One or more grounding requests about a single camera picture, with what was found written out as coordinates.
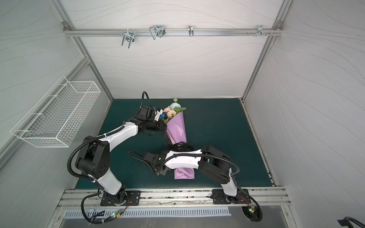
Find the blue fake flower stem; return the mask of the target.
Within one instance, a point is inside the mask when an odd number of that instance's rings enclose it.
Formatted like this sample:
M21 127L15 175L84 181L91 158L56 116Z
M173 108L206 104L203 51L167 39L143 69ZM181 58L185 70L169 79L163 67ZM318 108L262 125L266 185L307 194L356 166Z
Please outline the blue fake flower stem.
M166 119L166 118L167 118L166 113L162 113L162 114L159 116L159 119Z

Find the mint fake flower stem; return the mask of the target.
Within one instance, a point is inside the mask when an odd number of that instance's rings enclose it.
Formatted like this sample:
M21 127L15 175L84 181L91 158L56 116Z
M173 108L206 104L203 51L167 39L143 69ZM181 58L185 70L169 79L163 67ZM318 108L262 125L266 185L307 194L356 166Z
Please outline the mint fake flower stem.
M173 99L173 102L169 105L169 107L171 110L175 111L177 114L187 109L186 107L183 107L178 103L177 98Z

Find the pink purple wrapping paper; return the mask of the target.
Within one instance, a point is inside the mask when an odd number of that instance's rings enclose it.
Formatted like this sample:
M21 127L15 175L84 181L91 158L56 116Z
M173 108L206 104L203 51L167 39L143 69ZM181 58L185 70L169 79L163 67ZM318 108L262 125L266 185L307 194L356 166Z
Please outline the pink purple wrapping paper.
M178 152L189 152L193 148L187 144L185 123L183 112L178 113L167 123L167 137L172 149ZM176 168L174 170L175 180L194 180L195 172L193 168Z

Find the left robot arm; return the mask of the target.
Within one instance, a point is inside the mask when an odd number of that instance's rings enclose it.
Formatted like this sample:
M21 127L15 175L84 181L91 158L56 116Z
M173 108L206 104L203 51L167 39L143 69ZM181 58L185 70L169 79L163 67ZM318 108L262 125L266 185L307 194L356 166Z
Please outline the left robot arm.
M127 139L145 130L165 130L166 124L160 118L162 113L161 108L142 106L135 117L116 129L96 137L86 137L71 153L67 161L68 172L74 177L95 183L110 196L120 196L123 184L110 169L111 152Z

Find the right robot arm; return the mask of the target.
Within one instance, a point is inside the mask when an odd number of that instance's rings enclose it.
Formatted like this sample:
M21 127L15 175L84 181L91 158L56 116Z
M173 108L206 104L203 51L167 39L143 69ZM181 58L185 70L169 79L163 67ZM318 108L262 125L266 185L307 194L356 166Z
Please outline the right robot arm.
M146 153L143 162L156 175L164 175L168 170L190 168L200 170L208 179L222 186L225 195L235 197L238 184L235 175L240 172L230 157L212 146L196 151L163 151L159 154Z

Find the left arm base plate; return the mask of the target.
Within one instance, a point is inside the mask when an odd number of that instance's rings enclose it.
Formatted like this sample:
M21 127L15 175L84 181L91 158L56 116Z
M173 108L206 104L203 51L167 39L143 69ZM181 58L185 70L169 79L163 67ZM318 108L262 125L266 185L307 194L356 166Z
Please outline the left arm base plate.
M140 201L140 191L121 190L117 195L104 193L100 206L138 206Z

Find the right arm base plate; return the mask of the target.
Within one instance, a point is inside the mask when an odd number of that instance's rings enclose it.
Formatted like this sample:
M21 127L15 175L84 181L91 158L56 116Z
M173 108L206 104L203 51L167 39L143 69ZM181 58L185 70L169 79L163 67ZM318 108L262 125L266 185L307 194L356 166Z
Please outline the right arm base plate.
M251 199L247 189L238 190L236 196L228 196L223 192L223 189L213 189L210 198L213 204L247 204L250 205Z

